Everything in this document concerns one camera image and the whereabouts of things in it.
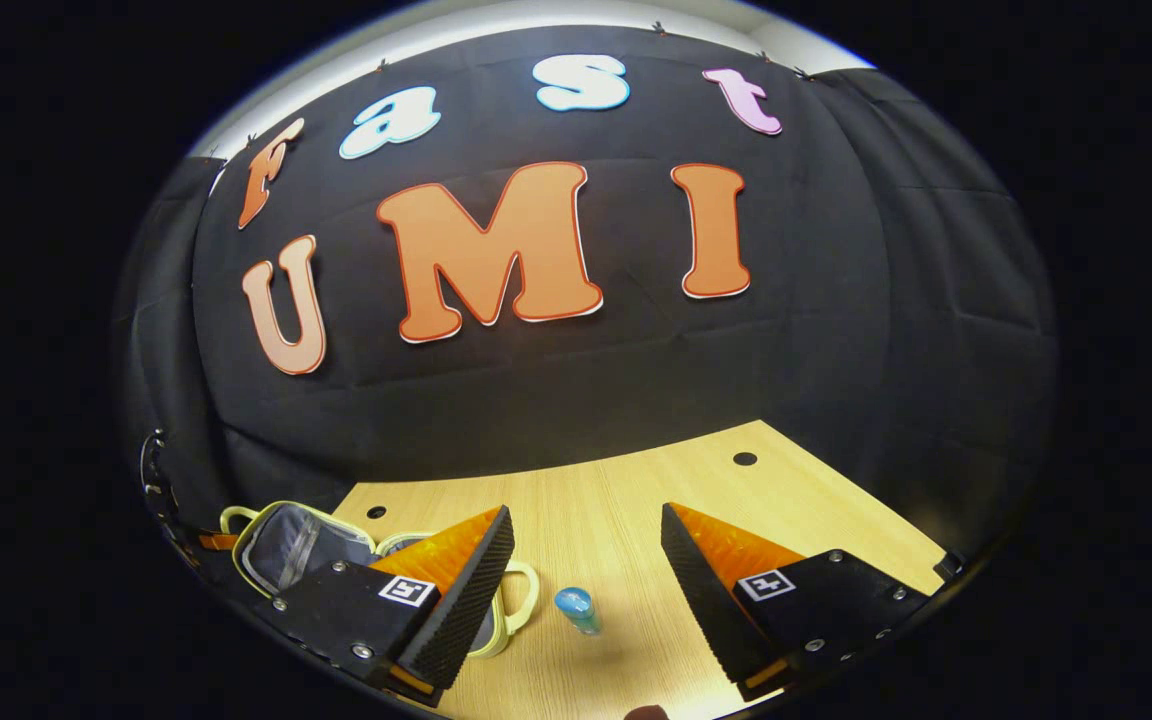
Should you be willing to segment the blue skin care bottle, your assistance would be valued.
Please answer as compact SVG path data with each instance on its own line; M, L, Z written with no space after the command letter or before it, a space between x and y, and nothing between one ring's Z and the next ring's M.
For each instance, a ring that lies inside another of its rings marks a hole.
M584 588L562 588L554 594L554 606L582 635L602 632L602 616L596 611L593 597Z

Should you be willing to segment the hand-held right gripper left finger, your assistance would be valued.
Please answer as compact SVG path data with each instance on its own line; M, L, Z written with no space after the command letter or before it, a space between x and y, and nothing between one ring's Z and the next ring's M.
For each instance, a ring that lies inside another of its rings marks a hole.
M456 682L515 550L505 505L366 560L343 548L275 583L253 615L311 659L435 708Z

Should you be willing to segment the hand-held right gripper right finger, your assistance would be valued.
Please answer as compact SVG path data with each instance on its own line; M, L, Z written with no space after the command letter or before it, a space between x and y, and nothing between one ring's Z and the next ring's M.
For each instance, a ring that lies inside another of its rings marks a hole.
M931 600L846 550L801 555L676 502L660 511L660 546L745 702L826 679Z

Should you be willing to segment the pale yellow suitcase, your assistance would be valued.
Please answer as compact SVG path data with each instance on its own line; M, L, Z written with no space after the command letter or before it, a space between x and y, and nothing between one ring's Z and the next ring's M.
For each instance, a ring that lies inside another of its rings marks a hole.
M227 507L219 516L219 533L238 536L230 558L238 575L266 597L291 588L306 571L329 562L372 564L433 536L401 532L376 541L347 521L291 501L276 501L262 510ZM517 609L508 611L505 588L497 589L488 615L468 647L468 659L490 659L503 652L513 635L529 624L538 605L541 584L531 564L511 560L506 574L526 579L524 601Z

